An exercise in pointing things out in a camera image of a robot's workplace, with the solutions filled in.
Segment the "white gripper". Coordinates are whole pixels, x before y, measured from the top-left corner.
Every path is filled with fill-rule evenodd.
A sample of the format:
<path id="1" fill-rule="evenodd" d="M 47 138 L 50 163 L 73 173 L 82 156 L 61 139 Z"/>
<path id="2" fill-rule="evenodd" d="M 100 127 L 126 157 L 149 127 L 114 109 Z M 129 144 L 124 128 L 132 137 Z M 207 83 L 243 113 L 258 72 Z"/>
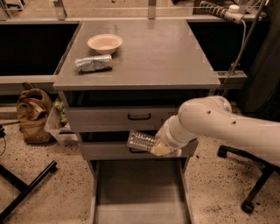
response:
<path id="1" fill-rule="evenodd" d="M 156 134 L 157 141 L 150 152 L 156 156 L 166 156 L 172 150 L 178 150 L 197 139 L 197 135 L 189 130 L 191 119 L 185 115 L 172 115 Z"/>

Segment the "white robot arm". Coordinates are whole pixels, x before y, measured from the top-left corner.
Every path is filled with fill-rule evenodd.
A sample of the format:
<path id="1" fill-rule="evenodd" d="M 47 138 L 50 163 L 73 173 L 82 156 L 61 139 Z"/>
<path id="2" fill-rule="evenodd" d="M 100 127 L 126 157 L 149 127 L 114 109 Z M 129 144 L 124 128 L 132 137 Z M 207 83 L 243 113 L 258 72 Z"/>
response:
<path id="1" fill-rule="evenodd" d="M 228 100 L 218 95 L 185 101 L 178 113 L 164 122 L 151 152 L 156 156 L 178 156 L 198 136 L 227 141 L 280 165 L 280 123 L 236 115 Z"/>

